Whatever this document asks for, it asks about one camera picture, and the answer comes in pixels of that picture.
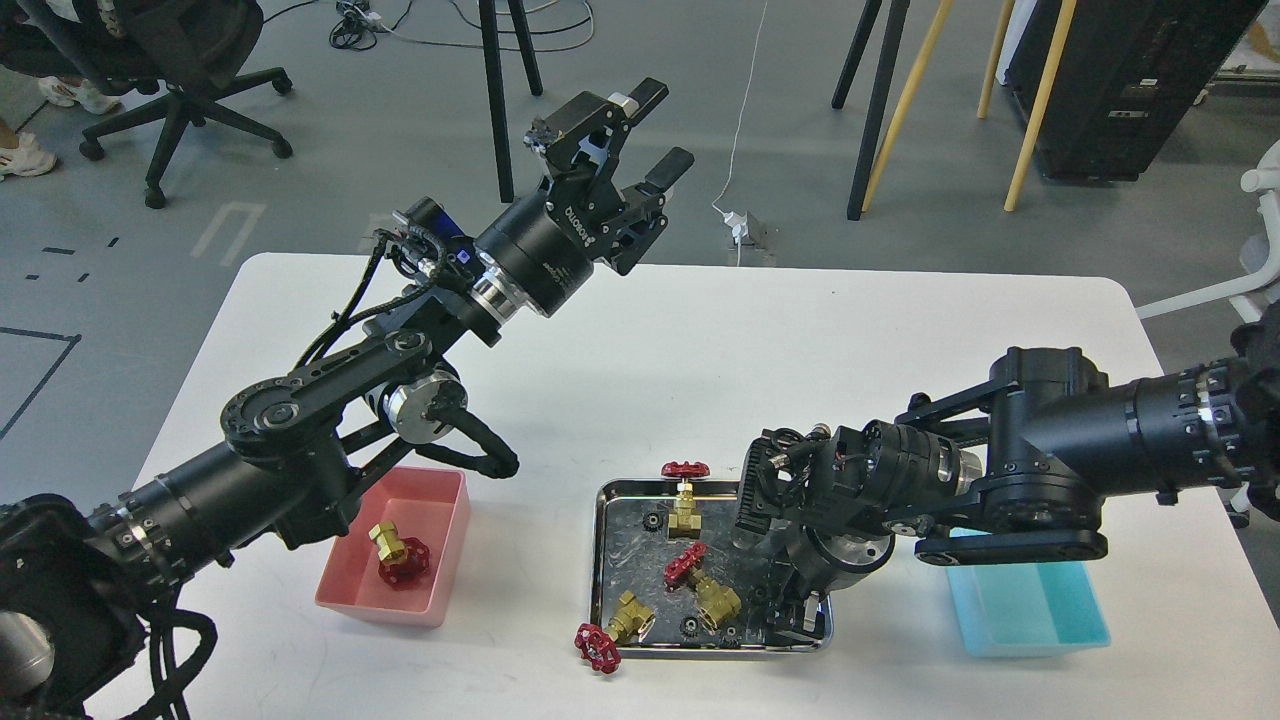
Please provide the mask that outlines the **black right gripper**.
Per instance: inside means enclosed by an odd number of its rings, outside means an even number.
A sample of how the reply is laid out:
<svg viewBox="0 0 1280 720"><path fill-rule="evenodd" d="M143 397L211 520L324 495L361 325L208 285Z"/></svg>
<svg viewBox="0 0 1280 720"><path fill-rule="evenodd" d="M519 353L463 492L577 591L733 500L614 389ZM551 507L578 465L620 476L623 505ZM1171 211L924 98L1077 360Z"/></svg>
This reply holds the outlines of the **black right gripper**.
<svg viewBox="0 0 1280 720"><path fill-rule="evenodd" d="M819 635L824 623L805 628L810 597L824 600L884 566L895 548L895 536L828 536L791 523L781 532L778 560L785 565L773 601L771 630L780 635Z"/></svg>

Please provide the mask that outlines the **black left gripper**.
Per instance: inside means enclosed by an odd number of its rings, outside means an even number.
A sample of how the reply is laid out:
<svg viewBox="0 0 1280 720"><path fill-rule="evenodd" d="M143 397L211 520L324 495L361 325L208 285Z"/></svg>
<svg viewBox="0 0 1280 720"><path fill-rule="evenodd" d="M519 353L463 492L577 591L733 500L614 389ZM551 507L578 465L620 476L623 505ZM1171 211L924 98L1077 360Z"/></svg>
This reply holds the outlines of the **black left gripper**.
<svg viewBox="0 0 1280 720"><path fill-rule="evenodd" d="M552 316L603 261L627 275L664 232L667 191L695 156L672 147L636 184L621 191L621 209L590 225L588 201L614 201L613 174L634 126L669 95L645 78L630 94L581 92L548 117L536 117L526 146L540 159L539 190L520 199L476 240L489 266L502 270L527 304ZM556 192L568 190L570 199Z"/></svg>

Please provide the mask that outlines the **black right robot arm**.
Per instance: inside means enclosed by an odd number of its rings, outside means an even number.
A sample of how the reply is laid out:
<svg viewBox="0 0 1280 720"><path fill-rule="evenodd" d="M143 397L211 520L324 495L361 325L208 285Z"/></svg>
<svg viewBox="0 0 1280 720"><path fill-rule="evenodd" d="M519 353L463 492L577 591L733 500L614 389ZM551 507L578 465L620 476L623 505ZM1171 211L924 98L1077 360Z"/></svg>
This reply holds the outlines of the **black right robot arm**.
<svg viewBox="0 0 1280 720"><path fill-rule="evenodd" d="M984 383L892 421L763 430L745 457L733 543L776 561L774 633L804 635L809 598L890 559L899 536L937 566L1102 559L1102 507L1151 492L1244 488L1277 516L1277 306L1234 355L1111 386L1078 347L1011 347Z"/></svg>

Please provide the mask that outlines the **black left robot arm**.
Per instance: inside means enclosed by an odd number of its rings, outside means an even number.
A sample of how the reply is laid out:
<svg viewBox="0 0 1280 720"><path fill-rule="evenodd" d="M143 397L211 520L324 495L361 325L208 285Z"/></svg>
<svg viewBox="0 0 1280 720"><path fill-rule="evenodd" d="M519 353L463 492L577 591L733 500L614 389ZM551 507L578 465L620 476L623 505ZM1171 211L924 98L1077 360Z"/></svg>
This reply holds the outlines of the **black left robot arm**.
<svg viewBox="0 0 1280 720"><path fill-rule="evenodd" d="M646 78L536 118L524 142L541 179L477 236L430 197L398 211L293 369L228 400L220 443L90 515L59 495L4 505L3 716L81 719L147 653L152 691L133 717L179 717L218 642L211 618L178 605L197 571L266 533L289 550L347 534L408 454L515 475L517 454L468 410L445 354L467 333L495 345L521 307L553 315L596 263L637 265L694 158L671 149L626 188L613 176L668 92Z"/></svg>

